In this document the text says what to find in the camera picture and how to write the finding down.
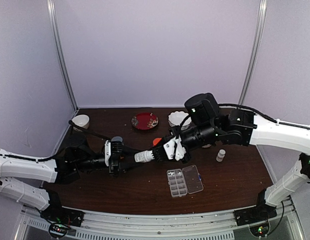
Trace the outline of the red floral plate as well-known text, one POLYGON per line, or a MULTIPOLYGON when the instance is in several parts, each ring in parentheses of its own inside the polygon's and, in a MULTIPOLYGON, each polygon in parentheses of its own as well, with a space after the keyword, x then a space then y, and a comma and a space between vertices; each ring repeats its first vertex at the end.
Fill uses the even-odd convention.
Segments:
POLYGON ((138 113, 131 119, 131 124, 138 130, 150 130, 159 124, 159 118, 152 112, 138 113))

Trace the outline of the small white bottle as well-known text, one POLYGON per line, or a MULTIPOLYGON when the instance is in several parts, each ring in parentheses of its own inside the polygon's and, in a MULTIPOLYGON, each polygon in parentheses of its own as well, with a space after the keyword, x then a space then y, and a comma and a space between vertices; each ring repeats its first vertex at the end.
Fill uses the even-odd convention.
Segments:
POLYGON ((151 150, 145 150, 134 154, 134 160, 136 163, 148 163, 154 159, 155 157, 151 150))
POLYGON ((216 161, 217 162, 222 162, 224 157, 225 157, 226 151, 224 149, 220 149, 217 156, 216 156, 216 161))

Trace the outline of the clear plastic pill organizer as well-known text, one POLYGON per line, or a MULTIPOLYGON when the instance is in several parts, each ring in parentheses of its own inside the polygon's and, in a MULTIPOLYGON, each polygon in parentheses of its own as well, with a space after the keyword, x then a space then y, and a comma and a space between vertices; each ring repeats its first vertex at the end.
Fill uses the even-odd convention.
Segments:
POLYGON ((169 169, 166 172, 168 185, 173 198, 192 195, 203 191, 201 175, 196 165, 190 165, 183 169, 169 169))

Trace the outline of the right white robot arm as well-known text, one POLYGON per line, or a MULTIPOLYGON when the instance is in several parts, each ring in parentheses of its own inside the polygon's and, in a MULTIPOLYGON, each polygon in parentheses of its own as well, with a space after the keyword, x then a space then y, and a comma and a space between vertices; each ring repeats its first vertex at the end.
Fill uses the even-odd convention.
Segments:
POLYGON ((211 93, 197 94, 184 105, 195 126, 178 130, 179 143, 173 151, 175 159, 183 159, 187 152, 217 141, 225 145, 269 145, 301 153, 293 168, 268 187, 262 202, 252 208, 254 220, 263 220, 270 213, 270 207, 277 206, 310 181, 310 125, 273 119, 244 106, 235 106, 229 114, 223 115, 211 93))

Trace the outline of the white scalloped bowl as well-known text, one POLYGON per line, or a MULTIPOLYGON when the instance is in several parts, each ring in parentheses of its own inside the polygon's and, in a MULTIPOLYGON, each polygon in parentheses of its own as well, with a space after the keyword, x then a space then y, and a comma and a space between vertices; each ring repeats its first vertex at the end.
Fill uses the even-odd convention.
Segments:
MULTIPOLYGON (((188 113, 184 111, 171 112, 168 116, 168 123, 170 127, 178 126, 188 116, 188 113)), ((186 130, 191 125, 191 118, 188 118, 182 126, 182 130, 186 130)))

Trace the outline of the right aluminium frame post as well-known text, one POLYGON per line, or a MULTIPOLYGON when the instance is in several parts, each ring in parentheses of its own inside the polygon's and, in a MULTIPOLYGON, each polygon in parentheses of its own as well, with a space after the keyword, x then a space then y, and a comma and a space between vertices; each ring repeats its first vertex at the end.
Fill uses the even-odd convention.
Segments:
POLYGON ((248 62, 248 67, 247 67, 243 87, 242 87, 241 94, 240 94, 239 101, 238 101, 239 105, 243 105, 247 97, 249 85, 251 83, 254 68, 256 65, 256 61, 257 61, 258 51, 259 51, 261 41, 262 41, 266 14, 267 14, 267 0, 260 0, 258 15, 257 15, 257 22, 256 22, 256 27, 255 27, 255 34, 254 34, 254 39, 253 39, 253 45, 251 49, 250 59, 248 62))

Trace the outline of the front aluminium rail base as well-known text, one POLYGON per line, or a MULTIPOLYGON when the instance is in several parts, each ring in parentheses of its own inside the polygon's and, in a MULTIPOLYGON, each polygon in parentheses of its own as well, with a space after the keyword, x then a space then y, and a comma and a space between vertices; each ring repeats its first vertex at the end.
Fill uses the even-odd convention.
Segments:
POLYGON ((84 211, 80 226, 65 240, 258 240, 260 225, 269 224, 266 240, 303 240, 304 232, 291 198, 267 221, 238 225, 234 210, 177 215, 132 215, 84 211))

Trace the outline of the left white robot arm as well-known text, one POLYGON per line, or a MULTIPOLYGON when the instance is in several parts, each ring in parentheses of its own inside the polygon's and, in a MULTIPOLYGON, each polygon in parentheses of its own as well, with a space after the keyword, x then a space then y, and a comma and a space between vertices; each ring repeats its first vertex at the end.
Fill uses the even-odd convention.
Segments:
POLYGON ((21 155, 0 148, 0 196, 47 212, 56 222, 62 222, 67 212, 59 195, 28 183, 23 179, 51 184, 70 184, 80 178, 80 172, 108 169, 116 175, 150 162, 152 151, 126 147, 118 139, 107 140, 101 152, 94 152, 84 136, 74 136, 68 145, 49 157, 21 155))

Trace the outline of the white ceramic rice bowl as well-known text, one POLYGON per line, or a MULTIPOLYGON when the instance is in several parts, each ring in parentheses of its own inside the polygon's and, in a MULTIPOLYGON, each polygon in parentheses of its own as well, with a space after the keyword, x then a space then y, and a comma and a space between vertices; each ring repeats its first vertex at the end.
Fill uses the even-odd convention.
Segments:
POLYGON ((73 117, 71 119, 71 121, 81 127, 81 128, 84 128, 84 129, 88 129, 89 128, 89 125, 90 125, 90 118, 88 115, 85 115, 85 114, 80 114, 80 115, 77 115, 75 117, 73 117))

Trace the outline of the grey lid vitamin bottle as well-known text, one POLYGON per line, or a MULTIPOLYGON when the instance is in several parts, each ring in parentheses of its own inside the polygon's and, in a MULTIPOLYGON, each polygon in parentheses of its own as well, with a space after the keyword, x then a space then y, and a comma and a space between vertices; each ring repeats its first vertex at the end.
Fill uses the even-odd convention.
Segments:
POLYGON ((112 139, 111 139, 112 142, 123 142, 123 138, 121 136, 114 136, 112 139))

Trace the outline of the orange pill bottle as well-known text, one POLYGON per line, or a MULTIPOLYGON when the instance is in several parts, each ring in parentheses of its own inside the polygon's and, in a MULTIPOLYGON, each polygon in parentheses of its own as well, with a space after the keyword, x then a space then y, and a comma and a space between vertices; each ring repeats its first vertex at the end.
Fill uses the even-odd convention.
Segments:
POLYGON ((162 138, 158 137, 158 138, 155 138, 152 142, 153 146, 156 146, 158 143, 160 143, 160 141, 162 140, 162 138))

